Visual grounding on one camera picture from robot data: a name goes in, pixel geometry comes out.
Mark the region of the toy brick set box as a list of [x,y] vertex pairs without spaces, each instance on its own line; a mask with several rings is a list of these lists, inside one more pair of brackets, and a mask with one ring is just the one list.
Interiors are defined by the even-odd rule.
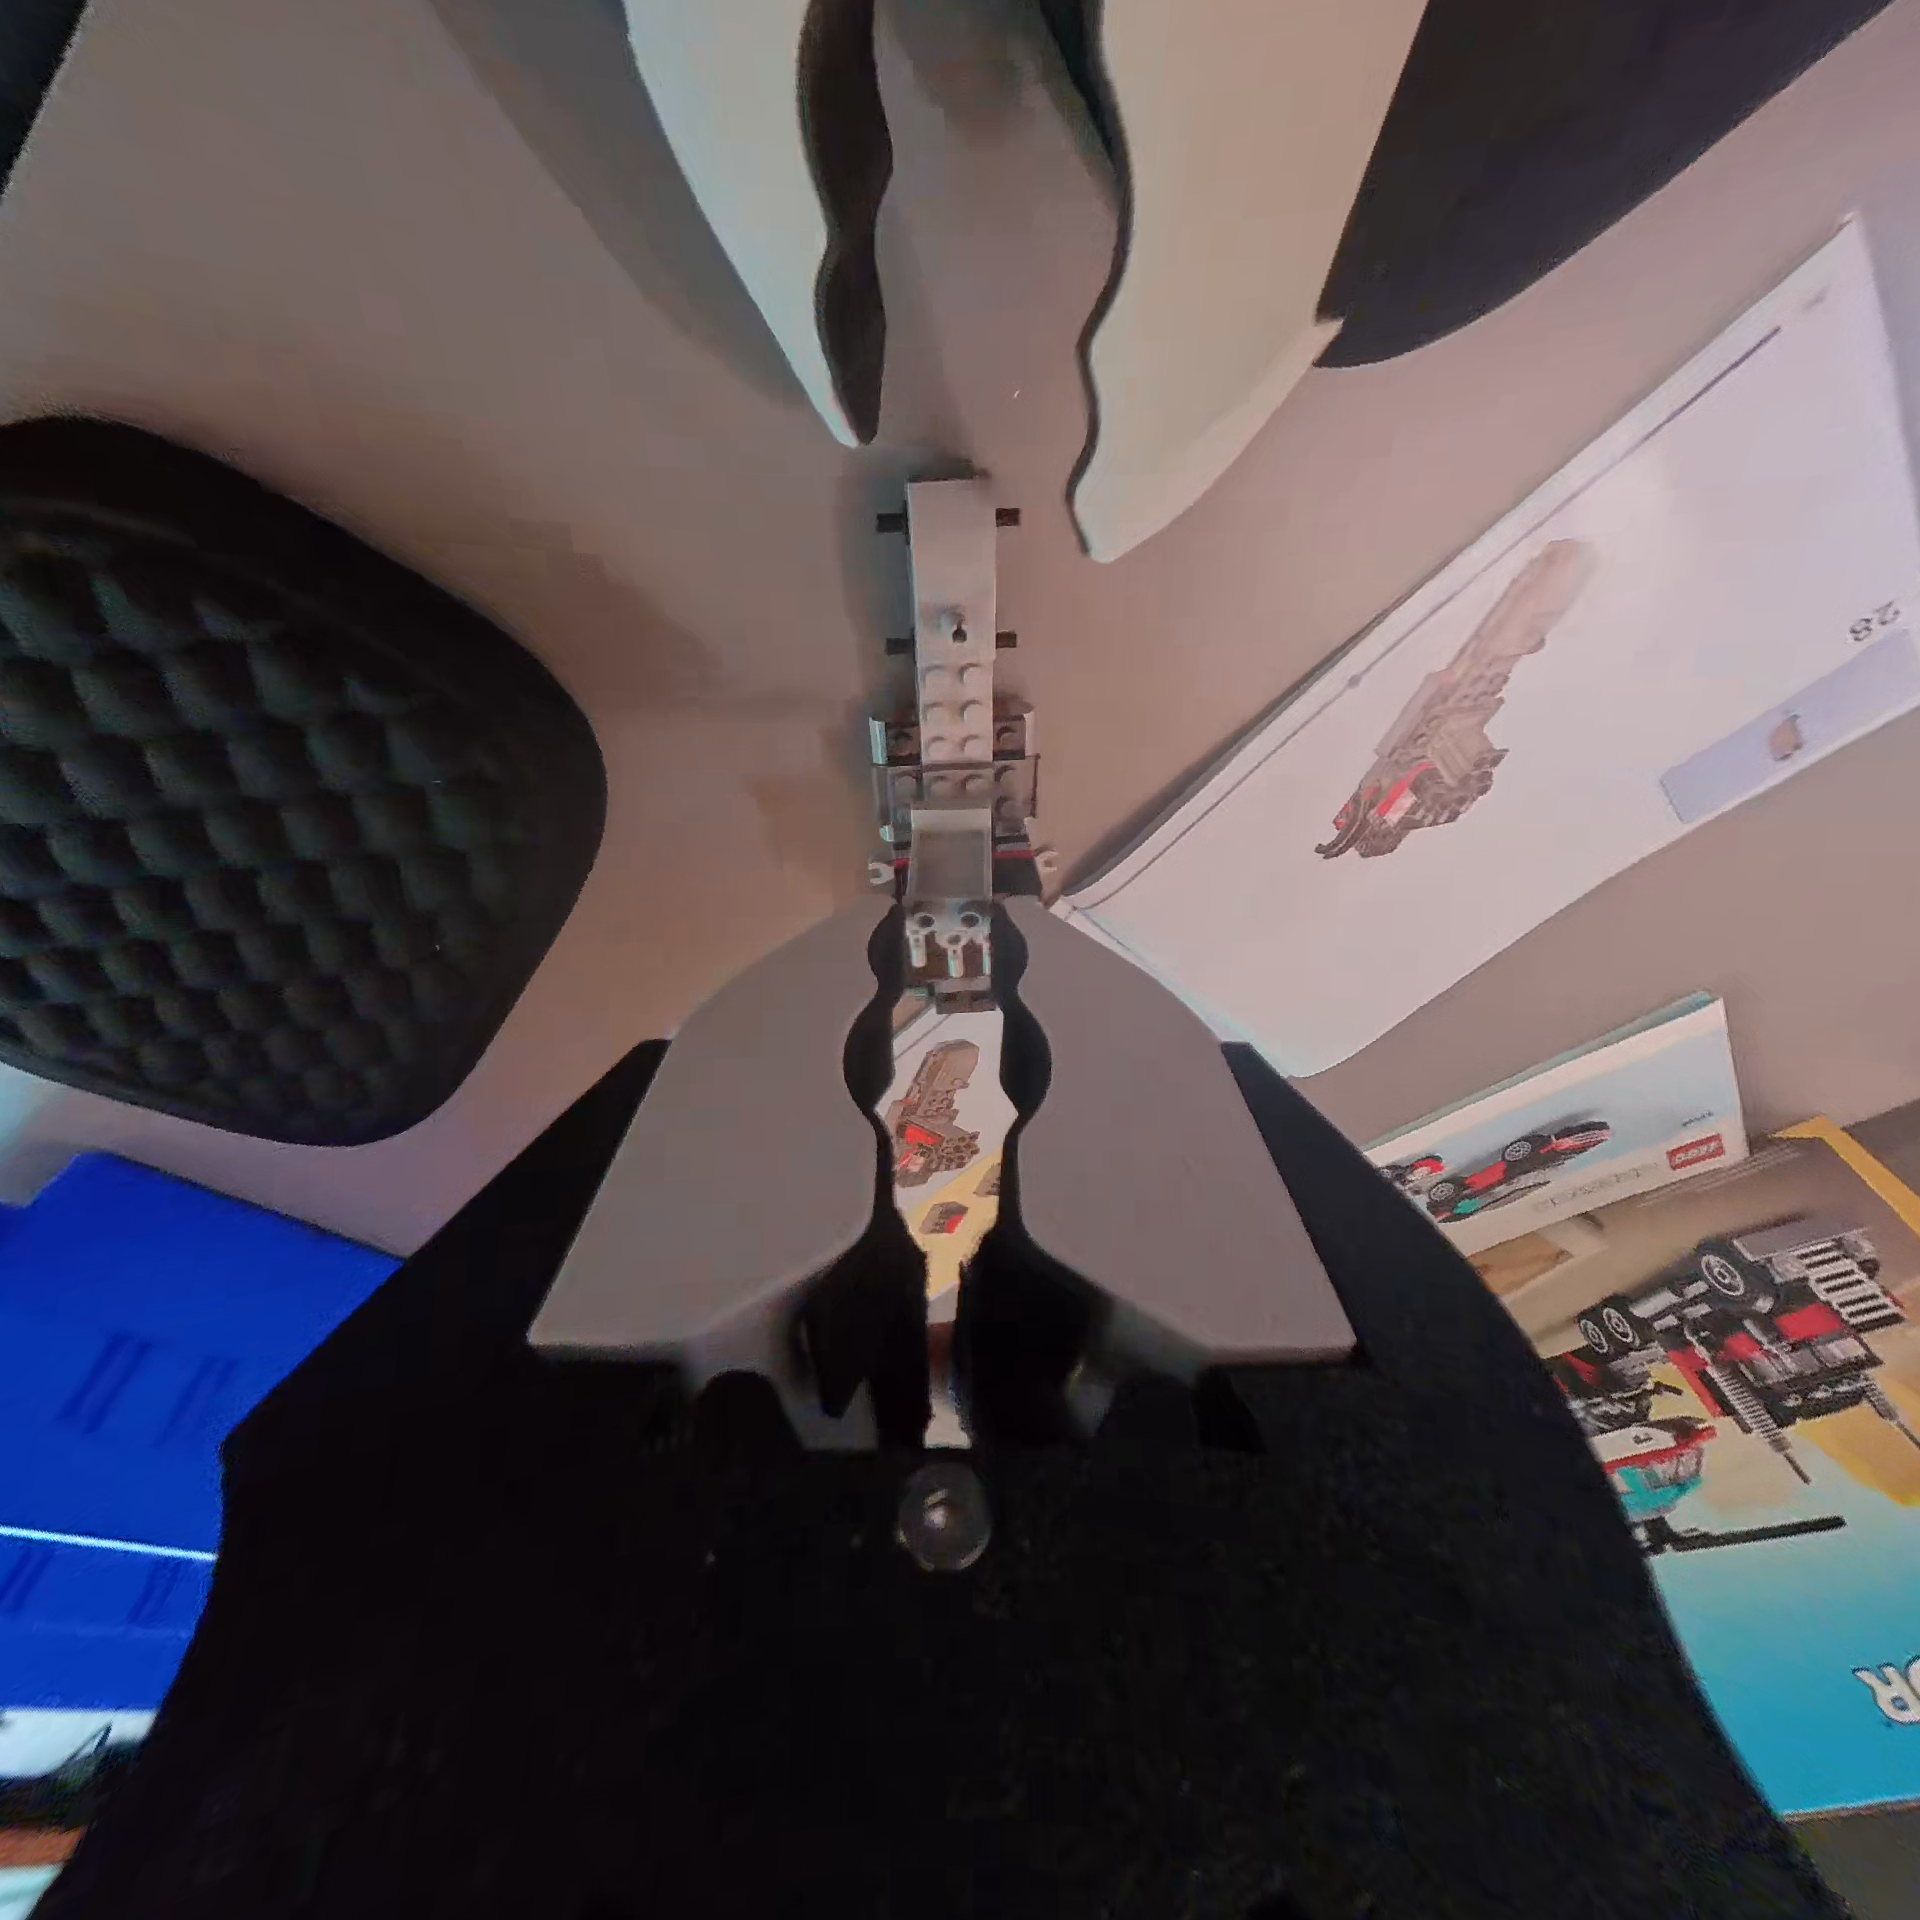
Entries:
[[1810,1117],[1470,1260],[1773,1808],[1912,1808],[1914,1188]]

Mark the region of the step-page instruction booklet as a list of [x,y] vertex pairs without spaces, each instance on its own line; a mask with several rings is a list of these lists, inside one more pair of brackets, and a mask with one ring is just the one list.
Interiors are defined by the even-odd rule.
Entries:
[[1914,1099],[1914,450],[1844,220],[1040,907],[1356,1138],[1666,1002],[1750,1121]]

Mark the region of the large blue plastic bin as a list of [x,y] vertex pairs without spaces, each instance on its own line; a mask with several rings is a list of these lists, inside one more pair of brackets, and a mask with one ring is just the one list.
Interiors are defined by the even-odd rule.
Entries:
[[227,1432],[395,1268],[109,1153],[4,1205],[7,1788],[153,1729],[211,1593]]

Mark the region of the grey toy brick slope panel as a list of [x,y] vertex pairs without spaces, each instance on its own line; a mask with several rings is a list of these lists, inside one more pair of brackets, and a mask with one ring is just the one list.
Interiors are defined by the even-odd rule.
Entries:
[[988,804],[913,804],[902,902],[942,908],[993,900],[993,809]]

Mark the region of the black toy brick block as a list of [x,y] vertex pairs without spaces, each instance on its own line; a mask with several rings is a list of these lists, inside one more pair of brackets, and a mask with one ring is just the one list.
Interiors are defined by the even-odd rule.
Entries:
[[[938,917],[938,944],[927,951],[927,961],[923,969],[909,968],[904,928],[902,928],[902,982],[909,992],[927,997],[936,1007],[944,1012],[976,1012],[993,1002],[993,930],[990,930],[990,953],[987,961],[984,973],[972,973],[965,968],[969,958],[963,948],[963,930],[958,925],[958,915],[965,908],[966,902],[953,902],[942,908],[932,908]],[[902,905],[902,922],[913,911],[910,905]]]

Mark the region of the car-cover instruction booklet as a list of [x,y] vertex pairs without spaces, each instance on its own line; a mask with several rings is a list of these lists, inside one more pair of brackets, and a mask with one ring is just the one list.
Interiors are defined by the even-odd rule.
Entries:
[[1478,1255],[1748,1151],[1724,1002],[1690,995],[1407,1122],[1365,1158]]

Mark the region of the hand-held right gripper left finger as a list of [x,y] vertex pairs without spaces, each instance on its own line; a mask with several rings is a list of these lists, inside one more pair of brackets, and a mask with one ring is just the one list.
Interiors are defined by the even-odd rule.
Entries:
[[899,1227],[875,1117],[896,997],[889,896],[708,995],[610,1151],[530,1318],[533,1353],[663,1365],[691,1396],[750,1373],[803,1444],[915,1444],[923,1279],[830,1279],[873,1227]]

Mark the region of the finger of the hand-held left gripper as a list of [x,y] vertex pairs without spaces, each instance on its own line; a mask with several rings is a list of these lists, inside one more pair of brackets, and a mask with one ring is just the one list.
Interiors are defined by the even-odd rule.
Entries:
[[1337,336],[1326,279],[1424,13],[1034,4],[1114,210],[1074,341],[1067,505],[1092,562],[1189,511]]
[[623,20],[697,210],[804,397],[839,444],[873,444],[891,179],[875,3],[626,3]]

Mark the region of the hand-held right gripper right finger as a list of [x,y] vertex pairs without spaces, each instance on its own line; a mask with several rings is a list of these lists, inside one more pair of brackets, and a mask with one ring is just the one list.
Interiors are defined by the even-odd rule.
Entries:
[[1085,1436],[1138,1376],[1350,1363],[1352,1321],[1204,1021],[1038,900],[993,915],[993,992],[1016,1121],[960,1279],[972,1442]]

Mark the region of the toy brick truck model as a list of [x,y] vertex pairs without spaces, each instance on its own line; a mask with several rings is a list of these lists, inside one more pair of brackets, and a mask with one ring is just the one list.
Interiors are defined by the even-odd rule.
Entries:
[[868,719],[880,852],[869,883],[902,908],[913,804],[993,809],[993,908],[1040,900],[1057,853],[1040,832],[1034,708],[1000,678],[1017,638],[999,626],[999,535],[1017,524],[979,476],[907,482],[896,511],[876,513],[909,556],[909,632],[884,643],[904,682]]

